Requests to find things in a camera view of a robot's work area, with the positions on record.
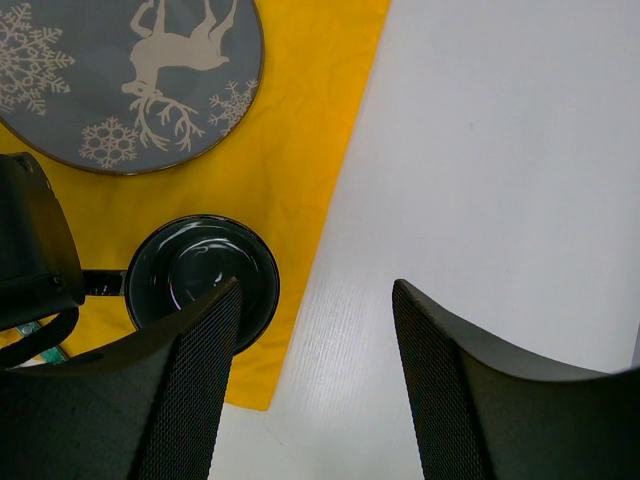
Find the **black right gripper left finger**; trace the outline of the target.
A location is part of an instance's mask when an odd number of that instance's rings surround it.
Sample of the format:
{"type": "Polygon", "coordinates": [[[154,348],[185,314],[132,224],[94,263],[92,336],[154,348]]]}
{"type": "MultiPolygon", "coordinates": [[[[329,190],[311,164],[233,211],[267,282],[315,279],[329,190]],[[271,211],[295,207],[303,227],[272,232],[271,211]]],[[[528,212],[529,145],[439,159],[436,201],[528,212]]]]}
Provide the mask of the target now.
{"type": "Polygon", "coordinates": [[[236,334],[239,283],[60,365],[1,374],[5,479],[205,479],[236,334]]]}

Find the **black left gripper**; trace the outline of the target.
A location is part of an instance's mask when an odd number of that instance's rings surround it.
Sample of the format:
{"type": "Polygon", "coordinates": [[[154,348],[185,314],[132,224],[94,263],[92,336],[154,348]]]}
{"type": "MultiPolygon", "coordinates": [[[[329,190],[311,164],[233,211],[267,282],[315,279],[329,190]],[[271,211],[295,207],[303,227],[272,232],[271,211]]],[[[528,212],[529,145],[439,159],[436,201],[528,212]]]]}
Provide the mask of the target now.
{"type": "Polygon", "coordinates": [[[76,247],[44,170],[28,153],[1,156],[1,330],[50,323],[1,349],[17,367],[62,343],[85,301],[76,247]]]}

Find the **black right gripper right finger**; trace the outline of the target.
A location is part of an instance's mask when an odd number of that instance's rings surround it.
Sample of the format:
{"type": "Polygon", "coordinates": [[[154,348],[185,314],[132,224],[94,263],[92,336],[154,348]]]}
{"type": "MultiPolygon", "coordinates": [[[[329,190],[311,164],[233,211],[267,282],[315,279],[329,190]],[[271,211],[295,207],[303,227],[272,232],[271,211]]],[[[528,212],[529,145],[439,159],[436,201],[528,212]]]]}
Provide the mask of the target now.
{"type": "Polygon", "coordinates": [[[516,346],[414,285],[392,308],[427,479],[635,479],[639,372],[606,374],[516,346]]]}

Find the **dark green mug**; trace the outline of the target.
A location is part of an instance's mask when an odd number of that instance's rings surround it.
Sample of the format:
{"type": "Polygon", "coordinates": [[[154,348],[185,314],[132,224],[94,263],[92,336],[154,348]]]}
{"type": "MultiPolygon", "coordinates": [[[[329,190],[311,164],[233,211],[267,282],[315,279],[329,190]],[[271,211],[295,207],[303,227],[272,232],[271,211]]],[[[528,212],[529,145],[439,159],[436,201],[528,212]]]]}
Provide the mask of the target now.
{"type": "Polygon", "coordinates": [[[155,230],[125,270],[85,270],[89,296],[122,296],[137,329],[179,311],[231,278],[242,295],[234,353],[251,347],[270,325],[279,302],[276,259],[242,223],[218,215],[175,219],[155,230]]]}

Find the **grey reindeer plate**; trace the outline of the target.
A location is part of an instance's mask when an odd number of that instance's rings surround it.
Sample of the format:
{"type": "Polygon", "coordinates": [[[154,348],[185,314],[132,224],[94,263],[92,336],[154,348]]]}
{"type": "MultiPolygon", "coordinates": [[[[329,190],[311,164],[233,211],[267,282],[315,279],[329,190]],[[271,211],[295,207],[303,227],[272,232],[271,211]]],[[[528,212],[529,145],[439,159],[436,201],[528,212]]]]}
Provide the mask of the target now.
{"type": "Polygon", "coordinates": [[[168,169],[239,126],[264,57],[253,1],[5,1],[1,124],[78,169],[168,169]]]}

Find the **yellow Pikachu cloth placemat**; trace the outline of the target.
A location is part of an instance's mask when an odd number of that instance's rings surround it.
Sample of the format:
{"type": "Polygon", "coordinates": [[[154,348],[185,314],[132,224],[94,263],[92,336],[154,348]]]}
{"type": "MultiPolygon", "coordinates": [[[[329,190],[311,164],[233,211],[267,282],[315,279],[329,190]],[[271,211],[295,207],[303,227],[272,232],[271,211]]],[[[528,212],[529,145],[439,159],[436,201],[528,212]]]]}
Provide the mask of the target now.
{"type": "Polygon", "coordinates": [[[280,276],[276,313],[236,354],[228,403],[266,410],[274,395],[389,5],[253,1],[265,41],[256,97],[212,150],[168,169],[110,175],[53,160],[1,124],[3,153],[32,154],[64,211],[81,266],[126,268],[159,227],[214,214],[253,230],[280,276]]]}

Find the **spoon with green handle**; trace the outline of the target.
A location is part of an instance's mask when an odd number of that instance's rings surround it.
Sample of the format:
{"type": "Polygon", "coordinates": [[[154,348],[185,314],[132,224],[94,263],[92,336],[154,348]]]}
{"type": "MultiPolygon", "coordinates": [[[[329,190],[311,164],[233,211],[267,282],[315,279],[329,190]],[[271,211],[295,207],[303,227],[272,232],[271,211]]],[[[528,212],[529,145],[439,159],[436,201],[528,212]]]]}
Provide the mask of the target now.
{"type": "MultiPolygon", "coordinates": [[[[41,328],[42,325],[39,322],[31,322],[17,327],[16,330],[22,338],[26,338],[38,332],[41,328]]],[[[59,345],[42,351],[39,354],[39,358],[43,363],[48,364],[61,364],[68,360],[68,356],[59,345]]]]}

